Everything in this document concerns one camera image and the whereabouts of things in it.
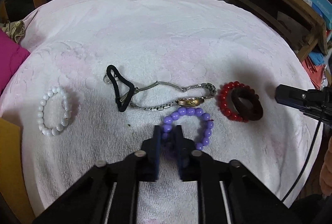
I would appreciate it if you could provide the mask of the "person's right hand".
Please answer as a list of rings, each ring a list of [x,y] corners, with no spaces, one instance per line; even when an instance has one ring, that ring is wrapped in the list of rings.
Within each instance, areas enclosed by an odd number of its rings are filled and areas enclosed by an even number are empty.
[[[332,139],[330,138],[324,162],[320,172],[320,187],[322,193],[331,196],[332,193]]]

